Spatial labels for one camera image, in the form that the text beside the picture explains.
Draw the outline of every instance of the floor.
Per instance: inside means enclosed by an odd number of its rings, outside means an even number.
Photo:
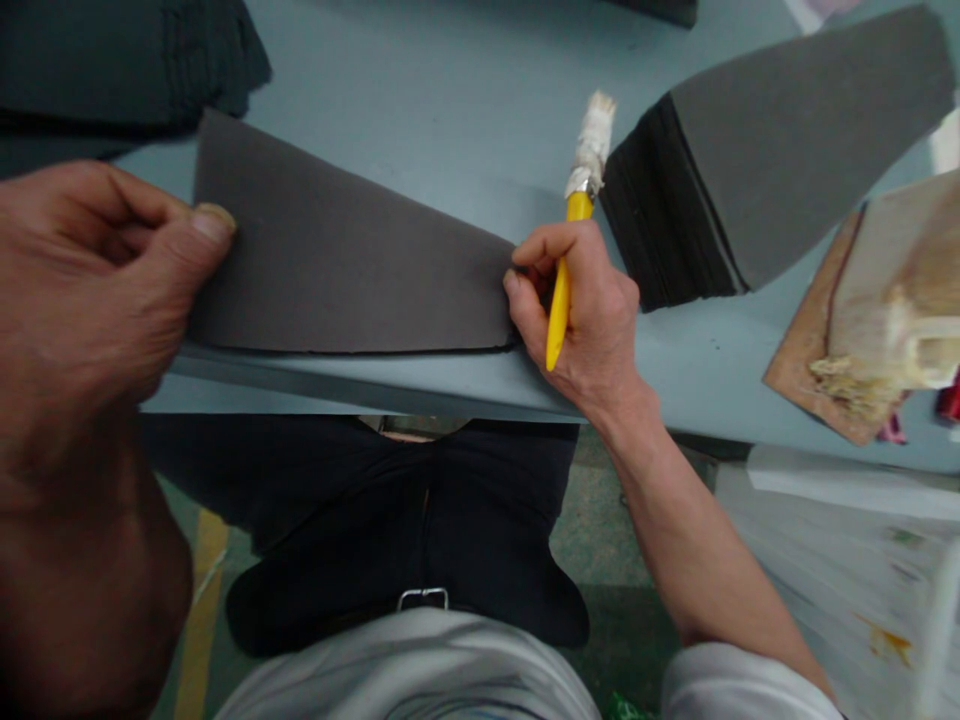
[[[376,425],[379,420],[365,418]],[[391,418],[388,430],[439,436],[457,421]],[[708,484],[713,462],[688,452]],[[223,597],[253,558],[244,533],[163,482],[171,508],[194,549],[195,597],[187,628],[154,720],[212,718],[257,663],[233,645],[223,617]],[[563,514],[551,548],[580,587],[590,611],[591,638],[582,650],[563,651],[601,710],[614,691],[656,712],[667,662],[679,648],[633,537],[617,476],[600,439],[585,427],[570,473]]]

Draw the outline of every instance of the workbench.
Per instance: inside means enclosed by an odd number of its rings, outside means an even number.
[[[616,145],[671,86],[799,34],[774,0],[702,0],[688,31],[592,0],[247,0],[274,69],[245,120],[324,160],[522,242],[562,220],[585,103],[619,101]],[[842,23],[908,4],[866,0]],[[960,57],[960,4],[930,5]],[[195,141],[147,146],[118,165],[185,199]],[[931,173],[922,143],[878,184]],[[614,262],[622,267],[602,215]],[[960,446],[915,394],[910,444],[856,448],[761,383],[829,238],[760,292],[637,317],[637,367],[666,424],[721,438],[871,462],[960,471]],[[523,348],[492,354],[319,357],[187,345],[152,412],[415,413],[582,421]]]

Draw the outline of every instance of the belt buckle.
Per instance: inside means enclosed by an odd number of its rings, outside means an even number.
[[[397,600],[397,612],[402,612],[403,610],[410,610],[411,608],[403,607],[404,600],[408,598],[427,598],[431,595],[439,595],[443,597],[443,609],[450,609],[450,596],[447,594],[446,588],[421,588],[419,590],[404,590],[400,595],[400,599]]]

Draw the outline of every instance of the shirt sleeve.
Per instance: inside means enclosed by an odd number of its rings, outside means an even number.
[[[664,720],[843,720],[820,688],[783,663],[723,643],[673,659],[660,707]]]

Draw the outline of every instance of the white shirt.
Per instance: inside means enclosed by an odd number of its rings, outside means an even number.
[[[664,720],[841,720],[785,665],[730,645],[682,651],[664,680]],[[258,668],[218,720],[337,718],[599,720],[573,668],[527,632],[419,608]]]

